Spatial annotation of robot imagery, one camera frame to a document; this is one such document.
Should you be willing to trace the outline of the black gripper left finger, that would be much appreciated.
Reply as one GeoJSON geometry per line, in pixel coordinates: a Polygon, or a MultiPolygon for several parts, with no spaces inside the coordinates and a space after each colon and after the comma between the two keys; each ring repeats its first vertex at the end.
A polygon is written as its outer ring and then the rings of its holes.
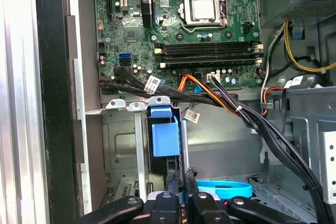
{"type": "Polygon", "coordinates": [[[85,223],[179,223],[179,189],[183,186],[183,167],[166,175],[166,191],[155,191],[143,201],[124,196],[85,215],[85,223]]]}

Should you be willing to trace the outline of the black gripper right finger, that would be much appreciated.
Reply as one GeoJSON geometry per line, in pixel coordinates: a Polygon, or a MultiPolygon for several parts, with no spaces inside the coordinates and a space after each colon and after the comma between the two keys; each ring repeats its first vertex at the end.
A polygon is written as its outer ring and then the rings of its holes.
{"type": "Polygon", "coordinates": [[[190,223],[302,223],[254,200],[249,183],[196,176],[196,168],[189,167],[184,177],[190,223]]]}

